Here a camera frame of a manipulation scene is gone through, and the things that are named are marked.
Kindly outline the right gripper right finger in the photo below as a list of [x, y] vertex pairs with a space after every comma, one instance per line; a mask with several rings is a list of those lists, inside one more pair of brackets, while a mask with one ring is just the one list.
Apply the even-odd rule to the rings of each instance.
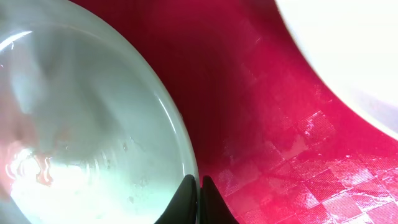
[[207, 175], [203, 177], [200, 192], [200, 224], [239, 224]]

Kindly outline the pale green plate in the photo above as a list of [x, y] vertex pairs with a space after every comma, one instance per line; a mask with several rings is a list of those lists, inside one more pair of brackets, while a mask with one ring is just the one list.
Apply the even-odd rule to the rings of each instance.
[[198, 170], [153, 69], [70, 1], [1, 2], [1, 222], [155, 223]]

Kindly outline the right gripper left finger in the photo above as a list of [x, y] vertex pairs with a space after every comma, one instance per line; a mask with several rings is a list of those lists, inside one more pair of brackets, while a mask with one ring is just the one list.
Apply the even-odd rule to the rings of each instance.
[[197, 185], [194, 176], [186, 175], [155, 224], [196, 224]]

